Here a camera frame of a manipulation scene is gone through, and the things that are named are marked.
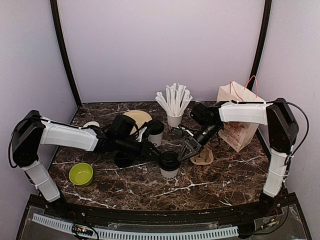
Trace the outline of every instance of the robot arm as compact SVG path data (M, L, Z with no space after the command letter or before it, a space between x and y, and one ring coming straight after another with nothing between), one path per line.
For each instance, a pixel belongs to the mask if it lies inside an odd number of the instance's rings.
M184 141L178 159L183 161L199 154L212 136L223 128L223 123L245 122L266 125L269 132L271 160L263 192L274 198L288 175L289 165L286 161L291 156L299 130L288 105L280 103L285 100L278 98L275 102L277 103L219 101L213 107L196 105L190 115L202 127Z
M12 159L24 170L43 197L52 204L56 213L63 217L68 213L65 209L66 201L39 159L39 145L58 145L96 153L117 150L149 158L159 154L153 144L146 140L148 136L142 142L130 136L134 125L135 121L132 118L117 115L104 132L97 126L77 127L55 122L32 110L13 131L10 145Z

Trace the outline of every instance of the straw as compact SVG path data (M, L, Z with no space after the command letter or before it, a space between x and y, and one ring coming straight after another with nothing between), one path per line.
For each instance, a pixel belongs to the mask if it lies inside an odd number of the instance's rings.
M193 97L187 86L174 83L172 86L165 86L166 99L162 92L157 92L155 100L172 117L180 117Z

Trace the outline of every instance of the beige plate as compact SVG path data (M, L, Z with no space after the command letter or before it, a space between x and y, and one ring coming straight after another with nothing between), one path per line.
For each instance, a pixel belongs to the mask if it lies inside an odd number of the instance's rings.
M152 120L152 117L149 113L145 111L140 110L132 110L124 113L123 115L126 115L132 119L135 120L135 123L137 124L138 128L140 128L145 122L149 122ZM133 134L136 131L136 128L134 127L130 134Z

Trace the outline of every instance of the dark marble surface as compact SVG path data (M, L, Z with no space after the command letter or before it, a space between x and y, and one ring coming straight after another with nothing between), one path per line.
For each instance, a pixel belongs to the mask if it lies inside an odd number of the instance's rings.
M182 124L199 128L189 116L194 103L186 109ZM183 139L169 132L165 111L156 102L88 103L76 114L73 125L97 121L110 124L117 114L130 110L148 112L163 121L165 130L160 151L179 152ZM81 149L60 147L49 173L68 202L121 210L174 211L197 210L251 203L259 199L269 161L255 136L237 153L214 137L209 143L214 161L198 166L184 161L174 181L162 178L157 162L136 160L128 168L117 168L114 153L97 154ZM94 178L86 187L69 181L69 171L77 163L93 167Z

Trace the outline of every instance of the white paper bag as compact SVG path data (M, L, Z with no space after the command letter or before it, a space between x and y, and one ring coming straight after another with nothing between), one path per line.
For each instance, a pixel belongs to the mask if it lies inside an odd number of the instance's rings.
M239 102L264 102L246 86L232 81L230 84L219 87L217 101L239 101ZM234 150L239 152L247 146L254 137L259 124L247 122L228 122L224 124L224 129L219 131L219 136L226 141Z

